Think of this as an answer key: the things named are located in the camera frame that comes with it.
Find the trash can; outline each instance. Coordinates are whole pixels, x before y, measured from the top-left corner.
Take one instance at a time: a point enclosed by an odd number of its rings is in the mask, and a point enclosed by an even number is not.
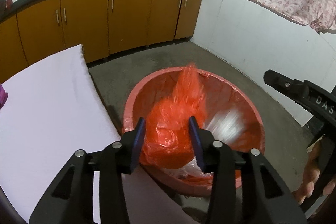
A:
[[[133,130],[140,117],[146,117],[153,105],[172,93],[183,67],[172,67],[156,71],[143,78],[128,96],[123,120],[123,132]],[[261,117],[251,100],[238,87],[214,73],[197,70],[206,93],[206,108],[209,118],[218,111],[227,109],[228,104],[239,103],[243,109],[245,124],[243,134],[230,145],[232,149],[248,152],[258,148],[265,152],[265,132]],[[157,182],[162,183],[184,196],[207,197],[211,186],[198,185],[167,175],[155,166],[142,166]],[[240,171],[236,171],[236,188],[241,187]]]

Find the red plastic bag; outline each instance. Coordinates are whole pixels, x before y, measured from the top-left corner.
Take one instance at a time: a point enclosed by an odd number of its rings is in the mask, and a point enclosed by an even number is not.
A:
[[[146,136],[140,162],[177,169],[194,158],[188,119],[200,127],[206,119],[205,93],[194,65],[179,75],[172,95],[157,102],[146,118]]]

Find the white tablecloth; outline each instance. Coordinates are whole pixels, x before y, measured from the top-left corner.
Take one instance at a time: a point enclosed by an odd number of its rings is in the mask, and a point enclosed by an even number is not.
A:
[[[0,185],[28,222],[74,151],[102,150],[120,137],[95,90],[81,45],[31,65],[3,87],[8,100],[0,110]],[[141,168],[125,175],[123,185],[132,224],[196,223]],[[95,176],[94,221],[100,223],[98,202]]]

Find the human hand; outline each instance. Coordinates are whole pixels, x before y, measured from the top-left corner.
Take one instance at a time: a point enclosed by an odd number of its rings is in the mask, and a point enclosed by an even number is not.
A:
[[[320,176],[320,169],[317,164],[317,158],[321,151],[321,141],[318,141],[309,153],[308,162],[304,168],[302,184],[299,189],[293,192],[293,195],[299,205],[303,203],[305,198],[311,197],[315,183]],[[336,185],[336,177],[334,177],[323,189],[323,195],[331,194]]]

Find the gray concrete floor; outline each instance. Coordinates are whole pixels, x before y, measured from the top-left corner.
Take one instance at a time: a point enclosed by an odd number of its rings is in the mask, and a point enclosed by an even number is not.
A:
[[[298,188],[307,161],[306,147],[312,135],[300,127],[295,119],[262,88],[241,72],[191,43],[183,42],[150,48],[129,54],[89,69],[108,109],[115,111],[122,121],[127,97],[133,87],[146,75],[174,66],[194,62],[199,69],[213,72],[238,86],[258,109],[265,127],[265,157],[278,171],[291,191]],[[179,203],[191,210],[206,212],[208,201],[179,197]]]

